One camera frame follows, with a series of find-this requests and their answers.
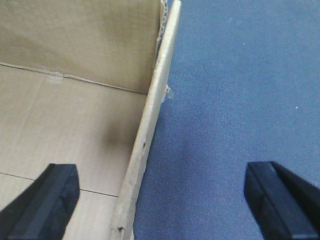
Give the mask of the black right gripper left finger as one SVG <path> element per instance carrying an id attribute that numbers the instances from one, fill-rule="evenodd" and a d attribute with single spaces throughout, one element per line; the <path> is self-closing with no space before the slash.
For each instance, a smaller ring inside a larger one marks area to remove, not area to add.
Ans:
<path id="1" fill-rule="evenodd" d="M 2 240 L 61 240 L 80 197 L 75 164 L 51 163 L 0 212 Z"/>

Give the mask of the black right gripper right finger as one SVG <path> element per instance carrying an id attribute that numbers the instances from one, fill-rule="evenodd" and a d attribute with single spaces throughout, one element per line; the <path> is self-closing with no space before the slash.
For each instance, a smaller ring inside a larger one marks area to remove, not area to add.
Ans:
<path id="1" fill-rule="evenodd" d="M 318 240 L 320 189 L 275 161 L 252 161 L 244 197 L 265 240 Z"/>

